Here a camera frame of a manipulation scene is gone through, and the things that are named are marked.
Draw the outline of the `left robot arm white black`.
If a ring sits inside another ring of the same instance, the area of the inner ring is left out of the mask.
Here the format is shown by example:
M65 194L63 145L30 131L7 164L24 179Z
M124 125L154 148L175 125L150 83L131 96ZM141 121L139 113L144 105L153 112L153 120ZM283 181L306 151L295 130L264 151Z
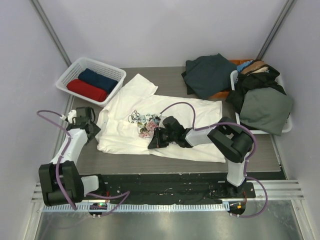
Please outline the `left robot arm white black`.
M64 131L65 139L48 164L38 169L43 202L46 206L69 204L74 210L87 194L100 200L107 192L101 174L81 176L77 161L84 146L100 132L92 107L78 107L67 115L52 110L39 110L39 117Z

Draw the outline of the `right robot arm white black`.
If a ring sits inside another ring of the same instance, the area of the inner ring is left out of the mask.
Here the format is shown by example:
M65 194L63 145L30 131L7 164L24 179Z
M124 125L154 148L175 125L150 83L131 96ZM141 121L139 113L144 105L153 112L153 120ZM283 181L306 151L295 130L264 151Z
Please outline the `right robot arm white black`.
M244 192L247 174L247 157L255 146L251 132L243 126L223 117L219 122L199 129L185 128L173 116L165 118L162 127L154 129L148 149L166 148L171 143L181 148L213 144L228 162L228 173L224 190L236 198Z

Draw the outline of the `white floral print t-shirt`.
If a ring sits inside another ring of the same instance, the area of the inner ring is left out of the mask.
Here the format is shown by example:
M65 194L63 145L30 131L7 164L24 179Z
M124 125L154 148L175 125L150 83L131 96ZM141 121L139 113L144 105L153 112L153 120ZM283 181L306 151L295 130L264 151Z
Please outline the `white floral print t-shirt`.
M101 110L97 125L97 149L109 154L155 155L165 158L224 163L217 147L202 144L182 148L171 143L165 148L148 149L151 141L140 132L150 130L150 117L176 118L184 128L200 128L223 116L222 101L157 95L158 87L140 74L133 77Z

